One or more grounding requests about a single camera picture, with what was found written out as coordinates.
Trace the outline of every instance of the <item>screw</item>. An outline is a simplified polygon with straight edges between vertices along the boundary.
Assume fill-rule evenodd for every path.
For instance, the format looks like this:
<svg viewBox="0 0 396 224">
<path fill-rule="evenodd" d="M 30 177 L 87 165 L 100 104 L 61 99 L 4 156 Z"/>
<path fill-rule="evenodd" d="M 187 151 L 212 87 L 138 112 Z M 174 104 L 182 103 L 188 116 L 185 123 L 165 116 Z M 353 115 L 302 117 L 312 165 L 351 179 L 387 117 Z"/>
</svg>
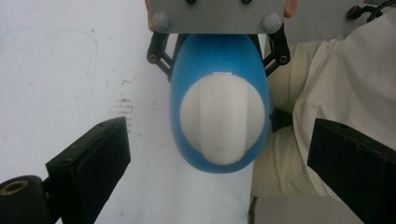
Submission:
<svg viewBox="0 0 396 224">
<path fill-rule="evenodd" d="M 280 57 L 279 59 L 282 63 L 285 63 L 288 60 L 288 57 L 286 57 L 285 55 L 283 55 L 282 57 Z"/>
<path fill-rule="evenodd" d="M 149 61 L 150 61 L 151 63 L 156 63 L 156 62 L 157 62 L 157 57 L 156 57 L 154 54 L 151 54 L 151 55 L 148 57 L 148 59 L 149 59 Z"/>
</svg>

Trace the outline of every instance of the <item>bolt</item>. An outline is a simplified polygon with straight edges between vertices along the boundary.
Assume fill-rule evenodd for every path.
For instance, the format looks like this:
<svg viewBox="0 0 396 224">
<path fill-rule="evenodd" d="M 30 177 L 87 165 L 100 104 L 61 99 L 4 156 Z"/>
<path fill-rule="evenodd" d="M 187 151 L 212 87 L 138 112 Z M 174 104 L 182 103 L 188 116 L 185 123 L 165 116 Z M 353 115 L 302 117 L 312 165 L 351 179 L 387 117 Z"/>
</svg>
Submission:
<svg viewBox="0 0 396 224">
<path fill-rule="evenodd" d="M 165 13 L 156 13 L 152 17 L 152 25 L 158 33 L 164 33 L 169 26 L 169 18 Z"/>
<path fill-rule="evenodd" d="M 265 33 L 273 34 L 282 26 L 283 20 L 276 13 L 268 14 L 264 17 L 262 22 L 262 29 Z"/>
</svg>

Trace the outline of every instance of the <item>blue and white object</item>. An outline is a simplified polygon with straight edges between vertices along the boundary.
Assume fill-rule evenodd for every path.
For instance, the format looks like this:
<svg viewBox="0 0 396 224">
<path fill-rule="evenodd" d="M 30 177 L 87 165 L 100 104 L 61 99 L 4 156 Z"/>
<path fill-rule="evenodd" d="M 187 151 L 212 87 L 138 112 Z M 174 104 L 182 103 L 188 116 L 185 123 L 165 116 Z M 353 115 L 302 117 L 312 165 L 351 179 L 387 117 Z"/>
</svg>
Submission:
<svg viewBox="0 0 396 224">
<path fill-rule="evenodd" d="M 269 100 L 262 57 L 247 35 L 190 35 L 174 65 L 171 122 L 195 168 L 231 173 L 259 154 Z"/>
</svg>

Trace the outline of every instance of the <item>blue plastic shell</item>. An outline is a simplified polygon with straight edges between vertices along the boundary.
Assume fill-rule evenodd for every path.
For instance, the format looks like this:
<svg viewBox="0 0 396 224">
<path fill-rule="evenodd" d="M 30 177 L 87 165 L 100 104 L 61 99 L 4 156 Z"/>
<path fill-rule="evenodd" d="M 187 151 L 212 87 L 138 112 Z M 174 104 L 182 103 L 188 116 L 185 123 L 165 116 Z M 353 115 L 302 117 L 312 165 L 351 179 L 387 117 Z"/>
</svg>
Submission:
<svg viewBox="0 0 396 224">
<path fill-rule="evenodd" d="M 229 165 L 208 161 L 188 142 L 180 124 L 180 106 L 186 92 L 200 78 L 214 72 L 227 72 L 244 78 L 261 96 L 265 110 L 259 139 L 240 161 Z M 172 131 L 177 147 L 193 167 L 209 173 L 231 173 L 249 165 L 259 154 L 269 126 L 268 87 L 262 57 L 247 35 L 190 35 L 177 55 L 170 101 Z"/>
</svg>

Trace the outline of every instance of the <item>black clamp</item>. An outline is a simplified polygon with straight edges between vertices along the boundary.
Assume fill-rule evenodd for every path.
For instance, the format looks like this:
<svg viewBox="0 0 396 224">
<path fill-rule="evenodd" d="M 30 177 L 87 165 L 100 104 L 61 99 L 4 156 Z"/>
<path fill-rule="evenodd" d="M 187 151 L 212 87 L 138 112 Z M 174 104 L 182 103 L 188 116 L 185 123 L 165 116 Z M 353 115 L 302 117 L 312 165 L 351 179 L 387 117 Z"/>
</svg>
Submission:
<svg viewBox="0 0 396 224">
<path fill-rule="evenodd" d="M 44 181 L 0 183 L 0 223 L 93 224 L 130 161 L 126 118 L 101 122 L 47 162 Z"/>
<path fill-rule="evenodd" d="M 171 80 L 172 68 L 177 53 L 188 36 L 189 35 L 177 36 L 174 55 L 173 58 L 171 58 L 165 52 L 169 34 L 160 34 L 158 32 L 154 32 L 152 35 L 151 43 L 148 47 L 148 62 L 157 64 L 157 66 L 160 67 L 160 69 L 168 76 L 169 81 Z M 256 45 L 257 50 L 261 52 L 258 35 L 250 35 L 249 37 Z M 271 53 L 262 62 L 266 75 L 270 76 L 280 65 L 289 63 L 290 51 L 283 24 L 278 31 L 268 35 L 268 39 L 270 41 Z"/>
</svg>

